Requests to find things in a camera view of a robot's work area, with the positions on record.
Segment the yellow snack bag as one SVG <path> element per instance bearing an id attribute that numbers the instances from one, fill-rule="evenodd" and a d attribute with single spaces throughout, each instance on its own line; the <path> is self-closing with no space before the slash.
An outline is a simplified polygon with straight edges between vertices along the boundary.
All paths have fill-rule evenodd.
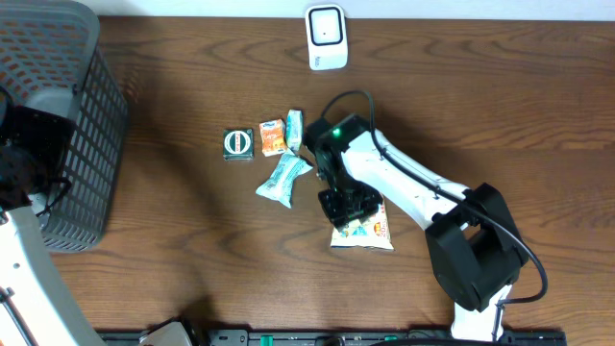
<path id="1" fill-rule="evenodd" d="M 393 251 L 385 203 L 371 216 L 332 230 L 332 247 L 363 247 Z"/>

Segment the teal snack packet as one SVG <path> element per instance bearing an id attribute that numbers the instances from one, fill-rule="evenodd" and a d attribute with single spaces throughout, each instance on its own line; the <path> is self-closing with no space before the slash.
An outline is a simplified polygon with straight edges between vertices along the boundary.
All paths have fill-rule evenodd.
<path id="1" fill-rule="evenodd" d="M 307 161 L 287 150 L 282 154 L 269 179 L 257 188 L 256 195 L 280 202 L 291 209 L 294 181 L 311 169 L 312 166 Z"/>

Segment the light blue tissue pack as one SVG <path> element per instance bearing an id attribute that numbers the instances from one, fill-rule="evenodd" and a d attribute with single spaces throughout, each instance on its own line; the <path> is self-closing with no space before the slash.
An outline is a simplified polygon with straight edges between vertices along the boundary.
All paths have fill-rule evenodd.
<path id="1" fill-rule="evenodd" d="M 303 142 L 303 113 L 290 110 L 286 118 L 285 142 L 293 152 L 298 152 Z"/>

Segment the orange Kleenex tissue pack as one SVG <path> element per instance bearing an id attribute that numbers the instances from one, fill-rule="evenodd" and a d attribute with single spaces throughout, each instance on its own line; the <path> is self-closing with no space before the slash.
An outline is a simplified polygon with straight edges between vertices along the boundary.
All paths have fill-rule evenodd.
<path id="1" fill-rule="evenodd" d="M 281 119 L 259 124 L 262 141 L 261 152 L 265 157 L 283 154 L 287 150 L 284 131 L 285 125 Z"/>

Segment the green round-logo box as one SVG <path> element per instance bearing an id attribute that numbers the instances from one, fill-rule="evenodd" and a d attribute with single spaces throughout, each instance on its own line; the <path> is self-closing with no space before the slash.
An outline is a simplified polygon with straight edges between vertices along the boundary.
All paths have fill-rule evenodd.
<path id="1" fill-rule="evenodd" d="M 223 133 L 223 159 L 225 161 L 250 161 L 254 158 L 254 131 L 252 129 L 227 129 Z"/>

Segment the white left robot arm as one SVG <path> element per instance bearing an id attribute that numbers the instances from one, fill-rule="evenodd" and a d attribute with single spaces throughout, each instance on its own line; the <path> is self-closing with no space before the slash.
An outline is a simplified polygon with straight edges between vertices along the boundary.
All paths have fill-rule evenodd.
<path id="1" fill-rule="evenodd" d="M 62 170 L 75 124 L 1 94 L 1 342 L 101 345 L 51 260 L 39 220 L 72 187 Z"/>

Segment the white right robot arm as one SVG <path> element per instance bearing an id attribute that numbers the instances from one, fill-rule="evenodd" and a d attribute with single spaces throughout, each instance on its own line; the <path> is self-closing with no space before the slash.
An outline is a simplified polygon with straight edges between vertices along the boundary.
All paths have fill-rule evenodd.
<path id="1" fill-rule="evenodd" d="M 455 303 L 452 337 L 503 336 L 503 302 L 529 256 L 496 188 L 471 189 L 431 172 L 356 114 L 337 125 L 314 121 L 303 143 L 329 185 L 318 199 L 336 228 L 374 215 L 389 200 L 425 233 L 434 277 Z"/>

